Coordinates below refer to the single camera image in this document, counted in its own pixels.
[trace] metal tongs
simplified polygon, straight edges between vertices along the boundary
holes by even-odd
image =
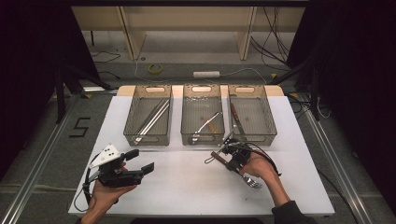
[[[201,132],[201,130],[208,124],[210,123],[210,121],[212,121],[213,119],[215,119],[219,114],[221,114],[221,112],[216,112],[215,115],[212,116],[212,118],[208,119],[202,126],[201,128],[198,129],[198,131],[196,131],[193,135],[192,135],[192,143],[195,144],[196,141],[198,141],[199,138],[199,133]]]
[[[217,161],[221,162],[223,165],[227,166],[228,162],[226,160],[224,160],[218,153],[213,151],[210,155]],[[262,188],[262,184],[259,182],[256,182],[254,179],[252,179],[246,175],[241,175],[237,171],[234,171],[234,172],[236,174],[240,175],[242,177],[242,179],[244,179],[245,183],[247,183],[247,185],[249,185],[251,188],[253,188],[253,189],[261,189]]]
[[[151,113],[146,117],[143,121],[142,125],[139,127],[136,135],[139,135],[134,140],[134,144],[137,145],[143,139],[143,136],[146,135],[149,130],[154,126],[157,120],[161,117],[161,115],[166,111],[169,107],[169,100],[161,99],[161,101],[154,107]]]

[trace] sleeve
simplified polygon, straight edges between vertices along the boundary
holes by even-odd
[[[295,201],[290,201],[280,207],[272,209],[275,224],[314,224],[317,223],[312,217],[306,217],[301,213]]]

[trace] black cable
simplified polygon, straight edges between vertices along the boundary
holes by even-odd
[[[103,71],[103,72],[98,72],[98,73],[99,73],[99,74],[101,74],[101,73],[108,73],[108,74],[110,74],[111,76],[115,77],[116,79],[121,79],[121,77],[116,76],[115,74],[113,74],[113,73],[111,73],[111,72]]]
[[[346,204],[347,208],[349,209],[351,215],[353,216],[353,219],[355,220],[355,223],[359,224],[358,218],[355,216],[355,214],[353,213],[352,207],[350,206],[350,204],[347,202],[347,198],[344,196],[344,194],[341,192],[341,190],[339,190],[334,183],[329,179],[329,177],[327,177],[325,174],[323,174],[318,168],[317,171],[320,175],[322,175],[331,185],[332,187],[335,189],[335,191],[337,191],[337,193],[340,195],[341,199],[344,201],[344,203]]]
[[[262,44],[263,48],[265,48],[265,45],[267,44],[267,41],[269,40],[270,36],[271,36],[271,32],[269,32],[267,38],[265,38],[264,44]]]
[[[77,200],[77,198],[79,197],[79,195],[81,194],[82,191],[83,191],[83,189],[81,189],[81,190],[79,191],[78,195],[76,196],[75,200],[73,201],[73,205],[75,206],[75,208],[76,208],[79,212],[86,212],[86,211],[88,210],[88,208],[85,209],[85,210],[81,210],[81,209],[79,209],[79,208],[77,207],[77,204],[76,204],[76,200]]]
[[[278,26],[279,26],[279,19],[278,19],[278,13],[279,13],[279,7],[275,7],[275,35],[276,35],[276,40],[277,40],[277,44],[280,46],[280,48],[282,49],[283,53],[289,57],[288,53],[289,50],[288,48],[286,48],[286,46],[283,44],[283,41],[280,37],[280,32],[278,30]]]
[[[286,51],[289,52],[289,50],[283,44],[283,41],[281,40],[279,31],[278,31],[279,20],[277,19],[277,16],[278,16],[279,8],[278,7],[274,8],[274,22],[273,22],[272,25],[271,25],[270,19],[268,17],[268,14],[267,14],[267,12],[265,10],[265,7],[263,7],[262,9],[263,9],[265,17],[266,17],[266,19],[268,21],[268,24],[270,25],[270,28],[271,28],[270,34],[271,33],[274,34],[274,37],[276,38],[276,43],[277,43],[277,48],[279,50],[279,53],[282,56],[283,60],[286,61],[286,59],[283,57],[283,54],[285,54],[287,57],[289,57],[288,53],[286,53]]]
[[[204,161],[204,163],[205,163],[205,164],[209,164],[209,163],[212,162],[214,159],[215,159],[214,157],[207,158],[207,159]]]
[[[310,110],[311,108],[307,108],[303,113],[301,113],[301,115],[297,118],[299,119],[303,114],[305,114],[306,111]]]
[[[262,62],[263,62],[267,67],[274,68],[274,69],[281,70],[281,71],[285,71],[285,72],[289,72],[289,69],[277,68],[277,67],[273,67],[273,66],[267,64],[267,63],[265,62],[263,56],[266,56],[266,57],[272,58],[272,59],[276,59],[276,60],[280,61],[280,62],[283,63],[283,64],[285,64],[285,62],[282,62],[280,59],[278,59],[274,54],[272,54],[272,53],[271,53],[270,51],[268,51],[267,49],[263,49],[262,46],[260,46],[259,43],[257,43],[257,41],[256,41],[253,37],[251,37],[251,39],[252,39],[252,41],[253,41],[253,42],[252,42],[252,44],[253,44],[252,47],[253,47],[255,50],[257,50],[257,51],[262,55]]]
[[[93,157],[90,164],[99,156],[99,154],[97,154],[96,156]],[[85,181],[82,184],[82,190],[84,190],[84,195],[85,195],[85,199],[87,200],[87,204],[90,204],[90,200],[91,200],[90,184],[92,181],[90,181],[90,172],[91,172],[91,168],[88,167],[87,173],[85,174]]]
[[[290,93],[285,93],[285,96],[287,96],[289,99],[294,101],[294,102],[289,101],[291,104],[298,104],[300,106],[300,109],[298,111],[293,110],[294,114],[300,113],[303,110],[304,106],[310,107],[310,102],[300,101],[294,96],[290,95]]]
[[[235,143],[239,142],[239,143],[241,143],[241,142],[240,142],[238,139],[236,139],[236,138],[233,138],[233,139],[232,139],[232,142],[235,142]],[[258,151],[258,150],[252,149],[252,148],[249,147],[248,145],[253,145],[253,146],[256,147],[257,149],[259,149],[261,152]],[[277,175],[279,175],[279,176],[282,175],[282,174],[277,170],[276,165],[275,165],[274,161],[271,159],[271,157],[268,156],[268,154],[265,153],[265,151],[262,150],[262,148],[258,147],[257,145],[255,145],[255,144],[253,144],[253,143],[246,142],[246,143],[241,143],[241,144],[232,145],[232,146],[226,145],[225,147],[227,147],[227,148],[232,148],[232,149],[227,149],[227,150],[230,150],[230,151],[236,151],[236,150],[238,150],[238,149],[241,149],[241,150],[246,150],[246,151],[249,151],[249,152],[256,153],[256,154],[262,156],[262,157],[265,158],[268,162],[271,163],[271,165],[273,166],[273,168],[274,168],[275,172],[277,173]]]
[[[253,42],[254,42],[262,51],[265,51],[266,53],[268,53],[269,55],[271,55],[271,57],[270,57],[270,56],[264,54],[265,56],[267,56],[267,57],[269,57],[269,58],[272,58],[272,59],[275,59],[275,60],[278,60],[279,62],[281,62],[281,63],[285,64],[286,66],[288,66],[287,63],[286,63],[285,61],[282,61],[281,59],[279,59],[278,57],[276,57],[275,54],[271,53],[268,49],[263,48],[253,37],[251,37],[251,40],[253,40]]]
[[[93,55],[91,55],[91,56],[92,56],[92,57],[96,57],[96,56],[98,56],[98,55],[101,54],[101,53],[107,53],[107,54],[111,54],[111,55],[116,55],[116,57],[115,57],[115,58],[112,58],[112,59],[110,59],[110,60],[104,61],[104,62],[96,62],[96,61],[94,61],[94,63],[108,63],[108,62],[111,62],[111,61],[113,61],[113,60],[118,59],[118,58],[121,56],[121,55],[118,54],[118,53],[110,53],[110,52],[107,52],[107,51],[100,51],[100,52],[98,52],[97,54],[93,54]]]

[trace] wire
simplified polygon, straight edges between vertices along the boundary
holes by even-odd
[[[253,70],[264,81],[264,85],[267,84],[267,81],[265,80],[265,78],[254,68],[243,68],[243,69],[238,70],[236,72],[232,72],[232,73],[224,74],[224,75],[220,75],[220,76],[221,77],[227,77],[227,76],[230,76],[230,75],[234,75],[234,74],[240,73],[240,72],[245,71],[245,70]]]
[[[253,148],[251,148],[249,145],[252,145],[254,147],[256,147],[258,150],[255,150]],[[277,170],[276,165],[274,163],[274,161],[271,159],[270,156],[268,156],[268,154],[262,150],[262,148],[258,147],[257,145],[250,143],[250,142],[241,142],[239,141],[239,139],[237,138],[231,138],[227,140],[227,144],[224,145],[224,147],[221,148],[220,151],[223,151],[225,154],[231,153],[233,154],[234,152],[236,152],[237,150],[246,150],[249,152],[253,152],[256,153],[262,157],[264,157],[268,162],[271,163],[271,165],[273,166],[275,172],[277,173],[277,175],[281,176],[282,174]]]
[[[328,118],[330,117],[330,114],[332,113],[332,111],[329,111],[329,114],[326,115],[326,116],[324,116],[324,115],[322,114],[322,112],[320,111],[319,102],[320,102],[320,98],[318,98],[318,103],[317,103],[317,108],[318,108],[319,114],[320,114],[323,118],[328,119]]]
[[[188,80],[194,80],[194,79],[201,79],[201,80],[205,80],[205,81],[208,81],[208,82],[219,84],[218,82],[215,82],[215,81],[212,81],[212,80],[209,80],[209,79],[206,79],[206,78],[196,78],[196,77],[192,77],[192,78],[169,78],[169,79],[165,79],[165,80],[146,79],[146,78],[143,78],[143,77],[139,77],[137,75],[137,67],[138,67],[137,59],[134,60],[134,63],[136,65],[135,70],[134,70],[134,77],[136,77],[137,79],[143,80],[143,81],[148,81],[148,82],[153,82],[153,83],[162,83],[162,82],[174,81],[174,80],[188,81]],[[235,72],[232,72],[232,73],[229,73],[229,74],[225,74],[225,75],[220,75],[220,76],[221,77],[227,77],[227,76],[230,76],[230,75],[234,75],[234,74],[240,73],[240,72],[245,71],[245,70],[253,70],[264,81],[264,85],[267,83],[265,78],[254,68],[243,68],[243,69],[240,69],[238,71],[235,71]]]
[[[308,110],[311,109],[311,108],[309,108],[309,107],[307,107],[307,106],[305,106],[305,107],[306,107],[306,110],[305,110],[303,113],[301,113],[301,115],[300,115],[299,117],[297,117],[297,119],[299,119],[303,114],[305,114],[306,111],[308,111]]]
[[[303,102],[303,101],[300,101],[300,100],[298,100],[296,97],[292,96],[289,92],[288,92],[288,93],[285,93],[285,95],[286,95],[289,99],[291,99],[291,100],[294,101],[294,102],[290,102],[291,104],[298,104],[298,105],[300,106],[299,110],[297,110],[297,111],[294,111],[294,110],[293,110],[294,114],[300,113],[300,112],[303,110],[303,106],[304,106],[304,105],[305,105],[305,106],[310,106],[310,105],[309,105],[310,102]]]
[[[277,17],[278,17],[278,13],[279,13],[279,7],[274,7],[274,22],[273,22],[272,25],[271,25],[270,19],[268,17],[268,14],[267,14],[267,12],[265,10],[265,7],[263,7],[262,9],[263,9],[265,17],[266,17],[266,19],[268,21],[268,24],[270,25],[270,28],[271,28],[270,34],[271,33],[274,34],[274,37],[276,38],[276,43],[277,43],[277,48],[279,50],[279,53],[280,53],[281,57],[283,58],[283,60],[286,61],[286,59],[283,56],[283,54],[285,54],[288,57],[288,53],[286,53],[286,51],[289,52],[289,50],[283,44],[283,42],[282,42],[282,40],[280,38],[280,32],[278,31],[279,19]]]
[[[253,41],[252,42],[253,43],[253,48],[255,50],[257,50],[258,52],[260,52],[262,54],[262,56],[266,56],[268,58],[275,59],[275,60],[279,61],[280,63],[283,63],[286,66],[288,66],[285,61],[283,61],[283,60],[279,59],[278,57],[276,57],[275,54],[270,52],[268,49],[265,49],[264,47],[262,47],[253,37],[251,37],[251,40]]]
[[[112,58],[112,59],[109,59],[109,60],[107,60],[107,61],[103,61],[103,62],[98,62],[98,61],[93,61],[94,63],[108,63],[108,62],[111,62],[111,61],[114,61],[114,60],[116,60],[116,59],[118,59],[121,55],[120,54],[118,54],[118,53],[110,53],[110,52],[107,52],[107,51],[100,51],[100,52],[98,52],[98,53],[96,53],[96,54],[93,54],[93,55],[91,55],[92,57],[96,57],[96,56],[98,56],[99,54],[101,54],[101,53],[107,53],[107,54],[110,54],[110,55],[116,55],[116,57],[115,58]]]
[[[101,73],[108,73],[108,74],[110,74],[111,76],[115,77],[116,79],[121,79],[121,77],[116,76],[114,73],[111,73],[111,72],[103,71],[103,72],[98,72],[98,73],[99,73],[99,74],[101,74]]]
[[[77,198],[79,197],[79,195],[81,194],[81,192],[82,192],[82,189],[79,191],[78,195],[76,196],[75,200],[73,201],[73,205],[75,206],[75,208],[76,208],[79,212],[86,212],[86,211],[88,211],[89,208],[87,208],[87,209],[85,209],[85,210],[82,210],[82,209],[79,209],[79,208],[77,207],[77,204],[76,204]]]
[[[355,216],[355,214],[353,213],[352,207],[350,206],[350,204],[347,202],[347,198],[344,196],[344,194],[341,192],[341,190],[339,190],[334,183],[329,179],[329,177],[327,177],[325,174],[323,174],[318,168],[317,171],[320,175],[322,175],[331,185],[332,187],[335,189],[335,191],[337,191],[337,193],[340,195],[341,199],[344,201],[344,203],[346,204],[347,208],[350,211],[350,214],[353,216],[353,219],[355,220],[355,223],[359,224],[358,218]]]
[[[205,164],[209,164],[209,163],[212,162],[214,159],[215,159],[214,157],[207,158],[207,159],[204,161],[204,163],[205,163]]]

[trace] hand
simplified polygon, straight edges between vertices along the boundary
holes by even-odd
[[[247,164],[239,171],[239,174],[241,175],[244,173],[260,177],[264,181],[269,181],[277,176],[271,163],[261,155],[254,152],[250,153],[250,158],[247,161]]]
[[[275,207],[279,207],[290,201],[288,194],[280,182],[280,178],[271,163],[261,155],[251,152],[247,164],[239,171],[243,175],[248,173],[264,180],[270,190]]]
[[[123,167],[124,165],[125,162],[122,164],[121,169],[123,172],[127,172],[127,169]],[[135,189],[136,187],[137,185],[121,188],[109,188],[103,186],[99,180],[96,180],[89,208],[84,217],[82,217],[81,223],[97,223],[121,195]]]

